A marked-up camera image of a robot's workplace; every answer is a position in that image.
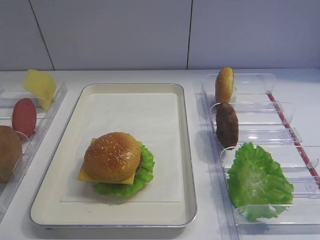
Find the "brown meat patty in burger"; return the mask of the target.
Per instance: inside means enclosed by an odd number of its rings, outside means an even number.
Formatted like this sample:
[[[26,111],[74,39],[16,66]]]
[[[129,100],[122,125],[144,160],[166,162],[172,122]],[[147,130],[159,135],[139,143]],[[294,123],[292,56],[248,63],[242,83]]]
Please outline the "brown meat patty in burger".
[[[139,174],[140,169],[142,168],[143,165],[144,165],[144,156],[143,156],[143,154],[141,153],[141,154],[140,154],[140,161],[139,161],[138,167],[136,168],[135,175],[138,175],[138,174]]]

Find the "green lettuce leaf in burger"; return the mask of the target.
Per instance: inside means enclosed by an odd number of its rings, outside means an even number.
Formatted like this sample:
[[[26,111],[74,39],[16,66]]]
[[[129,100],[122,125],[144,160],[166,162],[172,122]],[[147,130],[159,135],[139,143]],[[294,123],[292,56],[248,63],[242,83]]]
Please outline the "green lettuce leaf in burger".
[[[98,194],[129,198],[139,192],[147,183],[153,180],[154,155],[144,145],[141,145],[140,164],[134,175],[133,184],[95,183],[93,186]]]

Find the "brown meat patty in rack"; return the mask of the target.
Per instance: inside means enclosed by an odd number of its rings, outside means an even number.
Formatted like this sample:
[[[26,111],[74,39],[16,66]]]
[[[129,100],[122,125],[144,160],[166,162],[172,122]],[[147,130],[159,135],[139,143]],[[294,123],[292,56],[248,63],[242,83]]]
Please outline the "brown meat patty in rack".
[[[223,102],[217,105],[216,135],[225,149],[235,147],[238,143],[239,121],[236,111],[228,102]]]

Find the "green lettuce leaf in rack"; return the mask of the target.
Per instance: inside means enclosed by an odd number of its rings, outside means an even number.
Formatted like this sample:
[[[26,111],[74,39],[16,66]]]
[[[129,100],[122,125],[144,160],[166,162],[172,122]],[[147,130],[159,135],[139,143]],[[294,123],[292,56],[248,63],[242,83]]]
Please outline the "green lettuce leaf in rack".
[[[294,186],[261,146],[244,143],[227,173],[230,200],[250,222],[277,218],[293,203]]]

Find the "yellow cheese slice in rack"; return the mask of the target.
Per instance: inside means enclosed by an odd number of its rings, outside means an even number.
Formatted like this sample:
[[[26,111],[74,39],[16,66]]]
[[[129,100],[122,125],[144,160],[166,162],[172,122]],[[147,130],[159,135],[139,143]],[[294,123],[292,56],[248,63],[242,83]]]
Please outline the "yellow cheese slice in rack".
[[[50,109],[57,85],[49,74],[29,69],[22,86],[37,97],[43,109]]]

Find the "red tomato slice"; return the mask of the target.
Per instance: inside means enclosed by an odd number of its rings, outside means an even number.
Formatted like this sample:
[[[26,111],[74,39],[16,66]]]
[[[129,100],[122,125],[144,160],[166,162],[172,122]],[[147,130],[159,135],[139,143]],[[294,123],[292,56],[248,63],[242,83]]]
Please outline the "red tomato slice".
[[[18,132],[21,140],[27,139],[35,132],[37,112],[29,98],[20,99],[12,112],[12,128]]]

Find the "white tray liner paper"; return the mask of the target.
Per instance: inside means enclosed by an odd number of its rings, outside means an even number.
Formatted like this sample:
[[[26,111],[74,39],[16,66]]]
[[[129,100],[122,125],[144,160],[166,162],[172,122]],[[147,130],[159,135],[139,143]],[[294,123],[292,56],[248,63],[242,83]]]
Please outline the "white tray liner paper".
[[[78,180],[84,154],[93,138],[125,132],[154,155],[153,180],[130,198],[131,202],[181,202],[182,167],[178,97],[174,93],[94,94],[76,130],[67,141],[70,172],[62,202],[110,201],[92,183]]]

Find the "small bun in rack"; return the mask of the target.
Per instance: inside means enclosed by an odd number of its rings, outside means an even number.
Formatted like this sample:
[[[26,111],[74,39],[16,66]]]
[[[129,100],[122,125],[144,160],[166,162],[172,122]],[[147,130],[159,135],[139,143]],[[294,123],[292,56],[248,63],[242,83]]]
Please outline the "small bun in rack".
[[[215,99],[229,103],[234,92],[235,74],[231,67],[224,67],[215,79]]]

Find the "clear acrylic right food rack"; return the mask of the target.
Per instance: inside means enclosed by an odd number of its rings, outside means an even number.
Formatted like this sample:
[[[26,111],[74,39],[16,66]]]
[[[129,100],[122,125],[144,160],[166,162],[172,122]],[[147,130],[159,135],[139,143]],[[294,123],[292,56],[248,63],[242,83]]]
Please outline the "clear acrylic right food rack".
[[[217,80],[205,74],[197,99],[226,239],[319,236],[320,146],[294,127],[296,106],[275,95],[270,73],[234,74],[230,100],[217,99]]]

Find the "clear acrylic food rack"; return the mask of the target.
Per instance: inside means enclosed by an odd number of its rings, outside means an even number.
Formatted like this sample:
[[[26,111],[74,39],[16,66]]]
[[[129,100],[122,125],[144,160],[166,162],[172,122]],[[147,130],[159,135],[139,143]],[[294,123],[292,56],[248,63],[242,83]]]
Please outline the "clear acrylic food rack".
[[[0,185],[0,218],[3,219],[15,196],[38,148],[40,147],[53,119],[56,116],[66,94],[67,85],[62,82],[54,92],[51,107],[45,110],[41,107],[36,96],[23,89],[0,90],[0,124],[12,125],[12,113],[16,103],[24,98],[31,99],[36,109],[35,133],[30,137],[24,137],[20,142],[22,145],[22,156],[13,168],[13,174],[7,183]]]
[[[230,100],[217,99],[217,80],[205,74],[197,99],[226,239],[319,236],[320,146],[294,127],[296,106],[275,95],[270,73],[234,74]]]

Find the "clear acrylic left food rack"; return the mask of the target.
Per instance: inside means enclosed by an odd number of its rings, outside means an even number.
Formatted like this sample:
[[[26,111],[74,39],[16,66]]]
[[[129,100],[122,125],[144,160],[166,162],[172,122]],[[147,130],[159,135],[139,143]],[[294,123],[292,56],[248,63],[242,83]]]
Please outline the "clear acrylic left food rack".
[[[0,90],[0,124],[12,125],[12,113],[16,103],[24,98],[31,99],[36,109],[35,133],[30,137],[24,137],[20,142],[22,145],[22,156],[13,168],[13,174],[7,183],[0,185],[0,218],[3,219],[15,196],[38,148],[40,147],[53,119],[56,116],[66,94],[67,85],[62,82],[54,92],[51,107],[45,110],[41,107],[36,96],[23,89]]]

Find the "white metal serving tray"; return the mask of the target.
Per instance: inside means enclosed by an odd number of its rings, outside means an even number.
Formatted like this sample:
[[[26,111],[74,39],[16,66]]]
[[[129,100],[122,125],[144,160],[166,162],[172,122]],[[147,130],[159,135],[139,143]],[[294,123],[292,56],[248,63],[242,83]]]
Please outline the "white metal serving tray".
[[[62,202],[70,172],[67,141],[77,128],[95,94],[177,95],[181,148],[182,200],[180,202],[131,202],[132,197],[109,196],[109,201]],[[91,184],[134,182],[143,143],[126,132],[109,132],[89,143],[78,172],[79,181]],[[176,83],[96,83],[83,88],[60,142],[51,158],[30,207],[38,226],[54,227],[164,227],[182,228],[197,213],[184,89]]]

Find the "flat bottom bun slice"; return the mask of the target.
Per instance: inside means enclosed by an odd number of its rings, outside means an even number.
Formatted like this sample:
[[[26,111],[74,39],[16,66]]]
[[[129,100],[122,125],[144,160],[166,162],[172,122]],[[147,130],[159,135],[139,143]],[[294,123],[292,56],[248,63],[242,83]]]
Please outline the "flat bottom bun slice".
[[[18,134],[6,125],[0,126],[0,182],[7,183],[22,155]]]

